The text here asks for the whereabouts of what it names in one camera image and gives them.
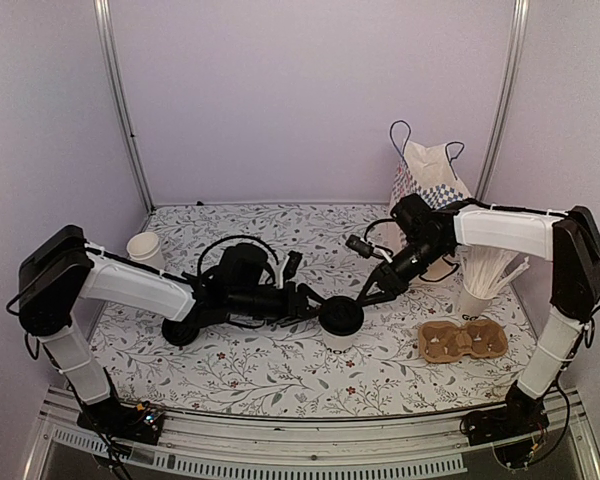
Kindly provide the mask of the black plastic cup lid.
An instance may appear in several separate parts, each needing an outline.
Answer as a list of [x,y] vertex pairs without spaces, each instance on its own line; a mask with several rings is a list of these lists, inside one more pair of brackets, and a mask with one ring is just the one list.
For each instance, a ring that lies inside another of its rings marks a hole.
[[334,296],[321,305],[318,320],[328,333],[349,336],[361,329],[364,311],[355,300],[346,296]]

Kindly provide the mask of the stack of black cup lids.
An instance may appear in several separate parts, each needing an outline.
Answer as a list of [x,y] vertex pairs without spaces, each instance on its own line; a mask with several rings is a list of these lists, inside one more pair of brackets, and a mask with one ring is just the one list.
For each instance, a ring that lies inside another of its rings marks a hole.
[[164,320],[161,326],[163,338],[171,345],[185,347],[190,345],[199,335],[200,328],[185,322]]

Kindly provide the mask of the stack of white paper cups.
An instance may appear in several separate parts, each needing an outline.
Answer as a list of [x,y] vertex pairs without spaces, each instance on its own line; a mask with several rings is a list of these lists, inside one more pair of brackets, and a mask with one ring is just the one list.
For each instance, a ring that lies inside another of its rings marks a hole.
[[159,236],[150,231],[133,236],[126,245],[129,258],[135,262],[158,270],[164,270],[166,262],[161,249]]

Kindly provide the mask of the white paper coffee cup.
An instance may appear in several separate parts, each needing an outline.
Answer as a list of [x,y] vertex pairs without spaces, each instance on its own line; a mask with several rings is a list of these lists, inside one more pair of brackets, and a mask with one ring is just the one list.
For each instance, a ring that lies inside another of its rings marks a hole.
[[359,340],[360,333],[336,335],[326,329],[322,330],[322,341],[325,350],[325,360],[328,363],[341,361],[345,364],[353,362],[353,350]]

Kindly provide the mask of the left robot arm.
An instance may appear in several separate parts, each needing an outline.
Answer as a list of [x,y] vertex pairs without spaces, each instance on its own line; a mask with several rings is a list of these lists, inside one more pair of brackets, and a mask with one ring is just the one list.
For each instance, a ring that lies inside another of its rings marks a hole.
[[247,316],[263,323],[294,324],[315,317],[324,298],[293,278],[302,256],[285,259],[255,236],[216,241],[219,263],[175,275],[125,259],[87,242],[81,228],[67,225],[19,267],[19,290],[6,310],[38,339],[73,387],[91,419],[108,434],[128,426],[106,370],[73,325],[78,299],[130,306],[163,318],[163,336],[180,346],[207,326]]

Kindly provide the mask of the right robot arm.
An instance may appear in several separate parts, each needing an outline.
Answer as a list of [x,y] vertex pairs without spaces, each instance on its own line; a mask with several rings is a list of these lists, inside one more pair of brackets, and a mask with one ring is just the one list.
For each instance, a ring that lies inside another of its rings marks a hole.
[[529,254],[553,266],[550,310],[528,365],[512,384],[494,423],[507,436],[532,424],[542,399],[595,335],[600,310],[600,233],[591,211],[566,212],[503,207],[473,198],[434,210],[417,194],[390,212],[407,245],[378,264],[356,298],[361,307],[389,302],[436,260],[459,246],[494,247]]

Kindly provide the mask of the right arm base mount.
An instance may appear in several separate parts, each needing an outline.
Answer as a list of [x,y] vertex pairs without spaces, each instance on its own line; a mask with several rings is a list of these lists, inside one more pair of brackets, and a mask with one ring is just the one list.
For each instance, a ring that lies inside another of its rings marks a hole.
[[548,426],[542,402],[513,401],[499,408],[467,413],[461,419],[460,432],[475,446],[530,434]]

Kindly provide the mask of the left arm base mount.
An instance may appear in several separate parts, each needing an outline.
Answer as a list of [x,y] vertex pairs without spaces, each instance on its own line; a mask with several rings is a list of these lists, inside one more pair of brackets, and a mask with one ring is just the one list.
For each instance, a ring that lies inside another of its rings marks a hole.
[[125,406],[111,397],[91,405],[81,406],[77,425],[102,435],[157,445],[163,425],[164,412],[148,401]]

